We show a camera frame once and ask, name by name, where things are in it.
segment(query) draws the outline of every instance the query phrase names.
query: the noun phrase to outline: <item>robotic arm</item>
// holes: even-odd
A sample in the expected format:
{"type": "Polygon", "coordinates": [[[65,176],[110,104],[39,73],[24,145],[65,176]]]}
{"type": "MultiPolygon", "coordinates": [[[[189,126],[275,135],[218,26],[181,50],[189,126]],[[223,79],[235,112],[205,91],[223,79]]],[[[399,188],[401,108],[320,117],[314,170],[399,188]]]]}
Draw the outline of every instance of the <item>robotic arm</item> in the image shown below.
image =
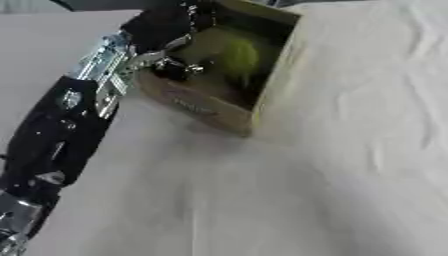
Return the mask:
{"type": "Polygon", "coordinates": [[[195,31],[213,26],[211,2],[147,10],[123,24],[62,76],[29,112],[3,155],[0,256],[18,256],[95,153],[130,87],[150,68],[183,81],[203,71],[169,57],[195,31]]]}

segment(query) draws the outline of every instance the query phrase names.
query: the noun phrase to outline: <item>yellow-green ball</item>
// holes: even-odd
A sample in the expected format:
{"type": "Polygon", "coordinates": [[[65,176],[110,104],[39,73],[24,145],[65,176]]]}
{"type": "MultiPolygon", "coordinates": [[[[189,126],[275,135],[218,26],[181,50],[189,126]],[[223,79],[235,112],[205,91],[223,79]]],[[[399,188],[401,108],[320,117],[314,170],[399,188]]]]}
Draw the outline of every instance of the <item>yellow-green ball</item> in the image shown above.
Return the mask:
{"type": "Polygon", "coordinates": [[[258,68],[259,53],[248,39],[230,39],[219,55],[221,66],[227,76],[248,77],[258,68]]]}

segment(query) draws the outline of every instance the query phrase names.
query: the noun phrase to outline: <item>open box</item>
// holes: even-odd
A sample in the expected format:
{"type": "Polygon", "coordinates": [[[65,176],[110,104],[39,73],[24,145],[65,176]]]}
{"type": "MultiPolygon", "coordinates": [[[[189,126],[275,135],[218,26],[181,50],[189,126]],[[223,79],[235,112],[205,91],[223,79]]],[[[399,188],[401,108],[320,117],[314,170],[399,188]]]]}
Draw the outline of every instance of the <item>open box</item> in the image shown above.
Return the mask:
{"type": "Polygon", "coordinates": [[[215,12],[216,26],[196,33],[190,46],[174,53],[187,63],[215,56],[209,72],[175,82],[143,70],[136,84],[151,98],[210,125],[249,135],[266,101],[280,90],[274,74],[280,56],[290,52],[288,38],[300,16],[239,0],[217,0],[215,12]],[[248,67],[251,71],[238,73],[248,67]]]}

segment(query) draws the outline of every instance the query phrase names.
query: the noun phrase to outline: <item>cardboard box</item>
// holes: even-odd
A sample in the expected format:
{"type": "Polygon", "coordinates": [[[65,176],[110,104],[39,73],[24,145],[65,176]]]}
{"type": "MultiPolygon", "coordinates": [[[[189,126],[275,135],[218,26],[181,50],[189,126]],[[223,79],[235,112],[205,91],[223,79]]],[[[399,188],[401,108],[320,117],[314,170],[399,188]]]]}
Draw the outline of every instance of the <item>cardboard box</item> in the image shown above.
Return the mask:
{"type": "MultiPolygon", "coordinates": [[[[290,53],[288,48],[291,45],[287,42],[299,15],[239,0],[222,0],[216,3],[217,26],[195,34],[192,45],[176,55],[187,63],[197,63],[201,59],[220,54],[229,42],[245,38],[244,44],[250,40],[249,47],[253,47],[258,53],[254,57],[258,60],[257,69],[264,74],[260,75],[263,76],[260,79],[251,76],[244,88],[250,88],[247,85],[258,79],[260,82],[254,86],[256,89],[246,89],[242,93],[230,85],[228,74],[223,74],[225,72],[219,68],[213,71],[213,67],[211,72],[191,77],[182,83],[158,78],[150,71],[141,71],[136,76],[136,84],[153,99],[210,125],[245,136],[257,126],[266,102],[281,90],[277,87],[278,79],[273,74],[281,69],[278,64],[280,55],[285,59],[290,53]]],[[[238,55],[233,56],[236,68],[241,64],[238,58],[238,55]]],[[[246,58],[248,59],[242,62],[250,62],[252,57],[246,58]]]]}

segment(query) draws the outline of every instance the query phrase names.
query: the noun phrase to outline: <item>white tablecloth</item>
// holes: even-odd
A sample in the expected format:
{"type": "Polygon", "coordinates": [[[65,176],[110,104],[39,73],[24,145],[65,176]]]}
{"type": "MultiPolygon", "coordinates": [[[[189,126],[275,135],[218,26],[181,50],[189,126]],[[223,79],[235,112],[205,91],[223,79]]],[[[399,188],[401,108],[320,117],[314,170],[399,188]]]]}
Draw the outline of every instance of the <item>white tablecloth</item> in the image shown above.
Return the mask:
{"type": "MultiPolygon", "coordinates": [[[[132,92],[27,255],[447,255],[448,2],[295,9],[252,138],[132,92]]],[[[133,13],[0,17],[0,145],[133,13]]]]}

